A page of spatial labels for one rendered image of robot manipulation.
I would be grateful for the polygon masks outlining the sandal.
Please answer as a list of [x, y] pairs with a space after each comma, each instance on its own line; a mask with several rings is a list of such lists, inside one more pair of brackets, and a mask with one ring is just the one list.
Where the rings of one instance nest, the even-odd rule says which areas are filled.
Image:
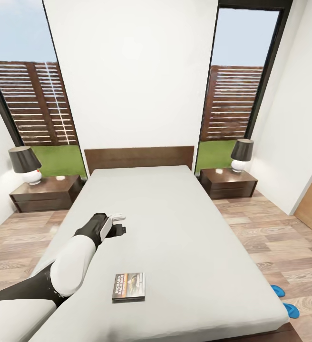
[[283, 304], [284, 304], [285, 308], [287, 309], [288, 315], [290, 318], [296, 319], [299, 317], [300, 313], [299, 313], [298, 308], [295, 305], [286, 304], [286, 303], [283, 303]]
[[285, 291], [283, 289], [281, 289], [279, 286], [271, 285], [271, 287], [275, 291], [275, 293], [277, 294], [277, 296], [279, 298], [285, 296]]

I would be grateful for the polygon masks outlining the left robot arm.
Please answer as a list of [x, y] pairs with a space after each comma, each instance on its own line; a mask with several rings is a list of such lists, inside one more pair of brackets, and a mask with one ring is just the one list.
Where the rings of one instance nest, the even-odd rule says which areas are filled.
[[90, 262], [105, 238], [122, 236], [122, 213], [95, 213], [29, 279], [0, 291], [0, 342], [28, 342], [82, 286]]

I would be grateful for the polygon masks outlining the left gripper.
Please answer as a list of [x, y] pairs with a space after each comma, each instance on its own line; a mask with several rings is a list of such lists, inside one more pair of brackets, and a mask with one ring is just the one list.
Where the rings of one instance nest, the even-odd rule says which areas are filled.
[[122, 236], [124, 233], [126, 233], [126, 227], [123, 227], [122, 224], [112, 224], [111, 232], [106, 236], [106, 238]]

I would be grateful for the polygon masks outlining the hardback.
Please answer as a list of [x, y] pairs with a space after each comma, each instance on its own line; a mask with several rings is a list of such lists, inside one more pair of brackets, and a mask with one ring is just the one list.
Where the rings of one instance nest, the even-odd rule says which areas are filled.
[[145, 298], [145, 272], [116, 274], [112, 300]]

